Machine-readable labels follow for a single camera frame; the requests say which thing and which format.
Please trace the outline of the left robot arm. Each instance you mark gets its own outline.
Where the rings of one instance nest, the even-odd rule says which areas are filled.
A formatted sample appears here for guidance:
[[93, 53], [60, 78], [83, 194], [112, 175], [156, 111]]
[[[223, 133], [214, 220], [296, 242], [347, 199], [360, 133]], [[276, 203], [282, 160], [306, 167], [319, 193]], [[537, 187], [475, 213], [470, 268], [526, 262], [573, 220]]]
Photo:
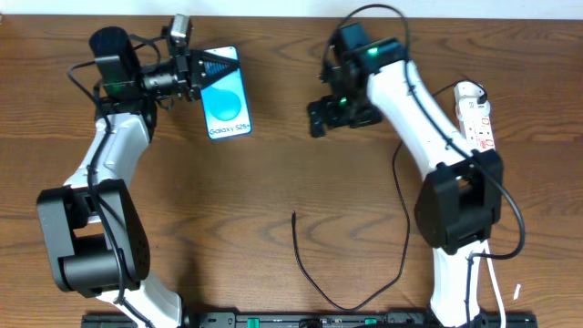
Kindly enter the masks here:
[[169, 58], [142, 65], [137, 52], [155, 39], [118, 26], [89, 39], [100, 77], [87, 91], [96, 134], [76, 172], [36, 201], [51, 273], [63, 292], [116, 306], [138, 327], [196, 327], [198, 317], [150, 267], [148, 238], [128, 187], [150, 145], [160, 108], [189, 101], [240, 67], [232, 46], [189, 47], [190, 29], [172, 23], [160, 39]]

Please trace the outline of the blue Galaxy smartphone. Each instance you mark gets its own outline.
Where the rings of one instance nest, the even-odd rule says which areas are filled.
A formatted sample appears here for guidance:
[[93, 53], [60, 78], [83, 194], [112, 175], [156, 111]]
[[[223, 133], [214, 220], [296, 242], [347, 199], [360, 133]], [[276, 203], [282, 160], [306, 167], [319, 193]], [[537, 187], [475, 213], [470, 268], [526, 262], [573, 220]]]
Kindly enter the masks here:
[[219, 140], [250, 134], [251, 113], [236, 47], [217, 47], [205, 52], [232, 59], [236, 65], [233, 71], [200, 91], [209, 138]]

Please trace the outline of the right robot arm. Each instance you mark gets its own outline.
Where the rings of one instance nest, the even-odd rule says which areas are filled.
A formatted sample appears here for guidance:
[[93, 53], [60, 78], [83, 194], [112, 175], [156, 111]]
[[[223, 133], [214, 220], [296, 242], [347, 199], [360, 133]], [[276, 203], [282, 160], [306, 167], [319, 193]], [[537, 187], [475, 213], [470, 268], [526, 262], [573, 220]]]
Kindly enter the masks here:
[[339, 26], [322, 61], [331, 95], [310, 103], [310, 134], [360, 128], [387, 119], [422, 178], [414, 206], [417, 229], [434, 255], [429, 307], [444, 327], [472, 327], [480, 316], [477, 270], [501, 216], [503, 162], [481, 150], [450, 121], [420, 78], [408, 42], [372, 41], [361, 24]]

